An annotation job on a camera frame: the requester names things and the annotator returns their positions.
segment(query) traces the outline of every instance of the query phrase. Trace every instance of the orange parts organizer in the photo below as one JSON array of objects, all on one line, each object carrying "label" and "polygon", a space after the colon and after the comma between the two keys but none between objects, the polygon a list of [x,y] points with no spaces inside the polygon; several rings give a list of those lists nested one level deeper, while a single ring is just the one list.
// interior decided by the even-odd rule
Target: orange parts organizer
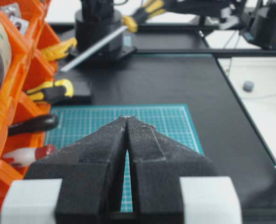
[{"label": "orange parts organizer", "polygon": [[50,0],[0,0],[0,6],[17,2],[23,19],[29,21],[25,35],[0,11],[12,49],[12,61],[0,90],[0,209],[13,180],[22,179],[27,169],[15,169],[1,157],[21,147],[41,147],[45,133],[27,133],[8,137],[8,126],[50,112],[50,105],[36,105],[23,90],[44,81],[54,80],[57,63],[49,63],[39,49],[60,42],[49,24],[44,22]]}]

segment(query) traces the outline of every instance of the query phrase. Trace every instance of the small metal part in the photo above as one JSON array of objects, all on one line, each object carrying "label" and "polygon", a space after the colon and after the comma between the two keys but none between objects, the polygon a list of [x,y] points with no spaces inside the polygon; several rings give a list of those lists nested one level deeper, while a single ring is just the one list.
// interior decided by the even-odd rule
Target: small metal part
[{"label": "small metal part", "polygon": [[0,10],[2,10],[9,18],[11,16],[21,18],[21,10],[18,3],[1,6]]},{"label": "small metal part", "polygon": [[14,15],[10,17],[10,21],[19,29],[22,35],[25,35],[28,27],[29,22],[27,20],[23,20],[21,18],[18,18]]}]

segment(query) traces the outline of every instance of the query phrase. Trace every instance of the green cutting mat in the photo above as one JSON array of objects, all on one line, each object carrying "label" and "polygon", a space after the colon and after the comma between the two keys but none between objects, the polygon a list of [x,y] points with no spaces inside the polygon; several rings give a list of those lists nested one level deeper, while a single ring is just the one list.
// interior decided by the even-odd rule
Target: green cutting mat
[{"label": "green cutting mat", "polygon": [[[130,106],[55,106],[52,113],[59,117],[59,126],[49,131],[46,144],[57,148],[67,146],[95,131],[119,116],[135,116],[154,125],[158,132],[203,154],[196,129],[186,105],[130,105]],[[122,212],[131,212],[132,195],[128,154],[124,173]]]}]

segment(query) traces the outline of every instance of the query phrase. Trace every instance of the gray foam piece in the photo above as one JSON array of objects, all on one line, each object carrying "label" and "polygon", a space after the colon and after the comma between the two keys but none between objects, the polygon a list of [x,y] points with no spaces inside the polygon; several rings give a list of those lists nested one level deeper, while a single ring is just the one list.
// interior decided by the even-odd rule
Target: gray foam piece
[{"label": "gray foam piece", "polygon": [[252,90],[254,89],[254,82],[246,81],[246,82],[244,82],[244,85],[242,88],[246,92],[252,92]]}]

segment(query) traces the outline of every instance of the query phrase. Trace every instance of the black table surface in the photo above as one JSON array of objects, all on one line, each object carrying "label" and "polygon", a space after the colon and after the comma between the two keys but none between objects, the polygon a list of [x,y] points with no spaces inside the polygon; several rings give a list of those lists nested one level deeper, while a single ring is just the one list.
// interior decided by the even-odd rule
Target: black table surface
[{"label": "black table surface", "polygon": [[214,57],[133,55],[63,77],[89,81],[93,105],[187,104],[205,155],[233,180],[244,221],[276,223],[274,163]]}]

